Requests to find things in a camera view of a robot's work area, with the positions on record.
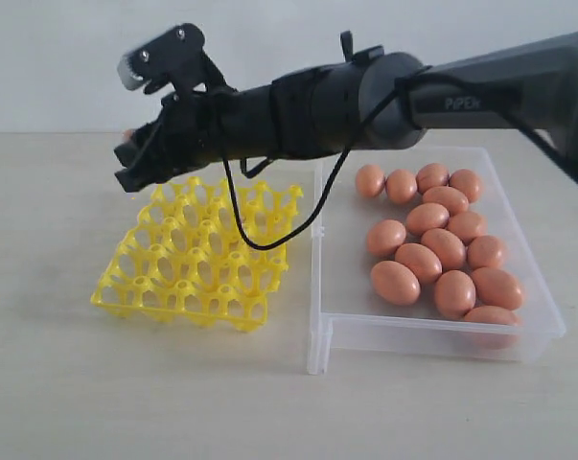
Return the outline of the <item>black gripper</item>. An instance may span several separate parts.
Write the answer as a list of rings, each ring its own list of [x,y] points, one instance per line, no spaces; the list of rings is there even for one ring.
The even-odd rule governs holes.
[[[167,182],[173,168],[191,173],[227,159],[238,161],[243,173],[259,173],[278,156],[278,117],[267,88],[171,93],[161,103],[162,128],[132,128],[132,137],[114,149],[122,165],[114,176],[126,193]],[[159,146],[173,168],[159,156]]]

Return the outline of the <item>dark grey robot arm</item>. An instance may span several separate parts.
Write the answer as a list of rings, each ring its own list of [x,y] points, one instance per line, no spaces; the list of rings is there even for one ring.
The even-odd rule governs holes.
[[[437,66],[380,47],[252,89],[227,84],[202,31],[181,24],[124,55],[128,90],[166,85],[156,120],[114,152],[128,193],[221,160],[308,161],[345,149],[406,150],[431,129],[525,133],[578,184],[578,32]]]

